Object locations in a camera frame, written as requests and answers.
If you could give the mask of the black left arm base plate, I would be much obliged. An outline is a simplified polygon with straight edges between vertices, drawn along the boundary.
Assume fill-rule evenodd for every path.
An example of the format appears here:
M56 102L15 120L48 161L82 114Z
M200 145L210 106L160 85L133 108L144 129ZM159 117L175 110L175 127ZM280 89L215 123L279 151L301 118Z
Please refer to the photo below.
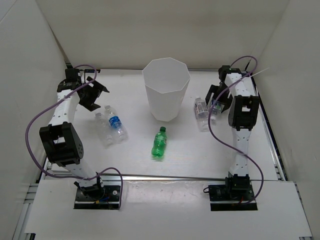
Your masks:
M77 187L73 208L75 210L119 210L122 205L123 181L104 181L103 186Z

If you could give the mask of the clear bottle green blue label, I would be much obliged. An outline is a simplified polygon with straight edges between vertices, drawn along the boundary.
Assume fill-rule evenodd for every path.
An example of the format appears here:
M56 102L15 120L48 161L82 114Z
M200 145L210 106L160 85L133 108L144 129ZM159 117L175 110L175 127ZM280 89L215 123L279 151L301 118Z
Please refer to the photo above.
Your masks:
M216 101L214 104L214 100L212 99L210 107L212 106L213 106L213 109L210 117L210 123L215 125L217 121L220 119L221 113L224 109L224 105L219 101Z

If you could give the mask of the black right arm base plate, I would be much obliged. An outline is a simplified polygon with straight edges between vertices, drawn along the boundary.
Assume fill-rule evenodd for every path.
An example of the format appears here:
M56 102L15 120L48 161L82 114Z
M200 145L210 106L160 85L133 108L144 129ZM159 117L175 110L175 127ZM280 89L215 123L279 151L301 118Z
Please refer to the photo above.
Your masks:
M211 182L203 189L209 195L210 210L212 212L257 211L252 184L247 189L231 188L226 183Z

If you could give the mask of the clear unlabelled plastic bottle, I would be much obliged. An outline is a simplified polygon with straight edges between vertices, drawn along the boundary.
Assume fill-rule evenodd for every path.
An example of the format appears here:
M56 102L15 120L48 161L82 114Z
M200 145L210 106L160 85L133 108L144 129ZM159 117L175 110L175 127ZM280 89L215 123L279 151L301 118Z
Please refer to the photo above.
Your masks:
M101 112L95 113L96 131L105 148L113 144L113 136L106 117Z

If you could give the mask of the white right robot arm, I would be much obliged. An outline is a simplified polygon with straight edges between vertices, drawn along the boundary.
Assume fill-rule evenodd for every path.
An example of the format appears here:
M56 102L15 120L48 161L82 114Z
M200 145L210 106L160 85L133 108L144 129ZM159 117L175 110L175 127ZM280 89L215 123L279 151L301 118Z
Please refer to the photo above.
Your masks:
M222 111L228 110L228 124L233 136L233 164L225 179L224 193L230 200L238 199L250 188L248 171L249 139L256 125L260 100L252 95L243 81L241 70L223 65L218 70L220 83L213 92L211 102L219 102Z

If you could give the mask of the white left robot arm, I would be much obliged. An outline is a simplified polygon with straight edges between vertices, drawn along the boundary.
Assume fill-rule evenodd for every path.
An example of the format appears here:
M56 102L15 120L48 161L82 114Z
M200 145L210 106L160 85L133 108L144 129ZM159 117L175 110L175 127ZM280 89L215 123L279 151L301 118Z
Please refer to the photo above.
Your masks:
M107 119L96 99L107 88L89 77L82 82L78 68L65 70L65 79L57 87L58 105L39 135L48 160L70 173L77 189L92 201L108 201L112 193L102 181L102 172L91 169L89 161L101 162L108 170L122 168L127 174L165 177L211 177L217 147L208 133L197 130L190 108L172 121L159 121L147 106L147 96L136 79L115 78L119 96L113 103L120 114ZM94 148L85 155L83 143L73 126L75 112L82 106L94 112L100 123L99 134L106 143L122 140L121 128L128 124L129 142L111 153Z

